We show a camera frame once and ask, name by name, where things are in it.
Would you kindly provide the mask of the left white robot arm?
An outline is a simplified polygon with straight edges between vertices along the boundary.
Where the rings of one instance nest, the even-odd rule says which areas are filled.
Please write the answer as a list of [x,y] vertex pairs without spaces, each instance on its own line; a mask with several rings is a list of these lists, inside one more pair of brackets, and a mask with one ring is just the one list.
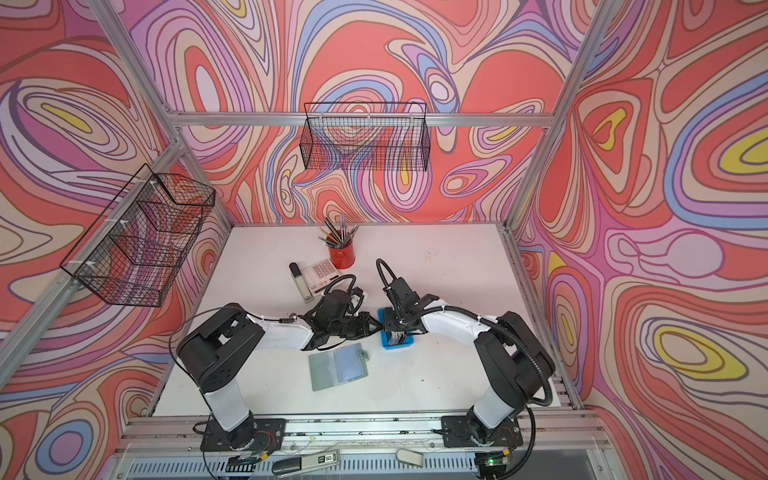
[[203,451],[216,446],[246,450],[255,446],[256,421],[246,406],[236,377],[258,349],[321,351],[332,337],[360,340],[384,329],[384,325],[353,299],[363,299],[359,289],[333,290],[304,314],[269,318],[247,311],[236,302],[218,309],[176,346],[175,361],[194,382],[208,406]]

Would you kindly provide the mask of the green card holder wallet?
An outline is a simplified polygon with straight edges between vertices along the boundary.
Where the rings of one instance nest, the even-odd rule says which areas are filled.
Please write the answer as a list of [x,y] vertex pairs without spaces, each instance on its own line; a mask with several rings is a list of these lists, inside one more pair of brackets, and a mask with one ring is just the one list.
[[308,363],[313,391],[354,382],[368,375],[367,355],[357,343],[312,354]]

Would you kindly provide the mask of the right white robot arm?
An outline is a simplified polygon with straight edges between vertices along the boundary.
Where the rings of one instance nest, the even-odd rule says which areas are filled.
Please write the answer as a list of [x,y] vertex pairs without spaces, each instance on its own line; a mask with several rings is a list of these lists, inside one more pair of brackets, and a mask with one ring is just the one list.
[[448,447],[490,446],[498,430],[509,428],[532,405],[552,404],[554,362],[519,314],[482,316],[435,295],[420,296],[401,277],[385,283],[383,291],[391,303],[386,332],[434,333],[472,347],[478,355],[488,388],[465,415],[441,419],[439,434]]

